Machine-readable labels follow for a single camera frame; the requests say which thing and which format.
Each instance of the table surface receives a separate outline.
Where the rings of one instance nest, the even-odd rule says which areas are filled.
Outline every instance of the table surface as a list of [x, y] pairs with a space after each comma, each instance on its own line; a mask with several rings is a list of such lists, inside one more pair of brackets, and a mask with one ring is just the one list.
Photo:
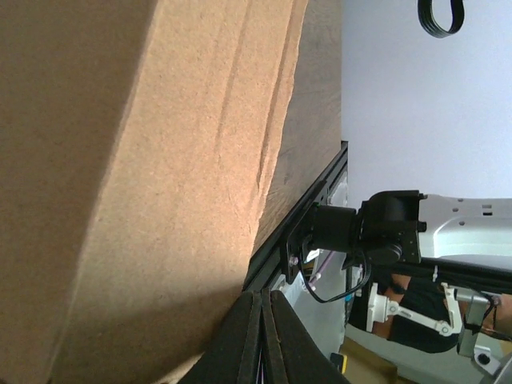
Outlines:
[[254, 250], [341, 147], [342, 5], [310, 0], [304, 17], [282, 145]]

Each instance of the wall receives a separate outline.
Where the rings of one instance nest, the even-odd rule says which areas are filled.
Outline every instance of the wall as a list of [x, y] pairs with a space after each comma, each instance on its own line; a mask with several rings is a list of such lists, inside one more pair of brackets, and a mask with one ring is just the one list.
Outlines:
[[[419, 25], [415, 1], [345, 0], [342, 127], [350, 199], [386, 189], [511, 197], [512, 2], [466, 1], [453, 37]], [[434, 0], [450, 24], [450, 1]]]

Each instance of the black shorts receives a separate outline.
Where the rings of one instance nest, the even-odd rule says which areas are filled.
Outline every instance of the black shorts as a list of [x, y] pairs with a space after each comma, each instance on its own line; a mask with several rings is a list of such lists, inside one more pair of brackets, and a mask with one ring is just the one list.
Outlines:
[[[387, 290], [390, 281], [391, 273], [386, 270], [375, 271], [374, 282], [378, 283], [379, 293], [383, 293]], [[427, 279], [412, 278], [400, 302], [400, 306], [434, 320], [450, 322], [448, 309], [444, 304], [444, 298], [444, 291], [439, 284]], [[389, 340], [415, 348], [416, 350], [436, 354], [446, 352], [455, 347], [457, 345], [458, 334], [444, 337], [435, 330], [412, 322], [407, 318], [394, 316]]]

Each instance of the person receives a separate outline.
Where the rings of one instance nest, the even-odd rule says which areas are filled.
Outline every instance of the person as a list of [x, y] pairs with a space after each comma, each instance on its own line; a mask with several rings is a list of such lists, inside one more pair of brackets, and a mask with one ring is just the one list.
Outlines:
[[[434, 320], [450, 322], [444, 290], [439, 283], [426, 278], [392, 274], [386, 269], [374, 272], [374, 282], [378, 284], [379, 294], [398, 302], [400, 306]], [[482, 332], [494, 338], [508, 339], [512, 335], [512, 296], [502, 294], [494, 304], [495, 307], [482, 324]], [[459, 307], [461, 316], [464, 316], [468, 304], [459, 302]], [[389, 316], [386, 322], [375, 322], [372, 333], [431, 354], [450, 350], [458, 342], [458, 334], [441, 336], [435, 330], [402, 316]]]

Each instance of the cardboard box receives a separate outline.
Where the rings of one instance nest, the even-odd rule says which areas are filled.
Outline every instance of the cardboard box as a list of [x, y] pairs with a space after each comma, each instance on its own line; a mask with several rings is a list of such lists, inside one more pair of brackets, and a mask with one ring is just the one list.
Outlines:
[[305, 8], [2, 3], [2, 380], [143, 383], [201, 352], [253, 249]]

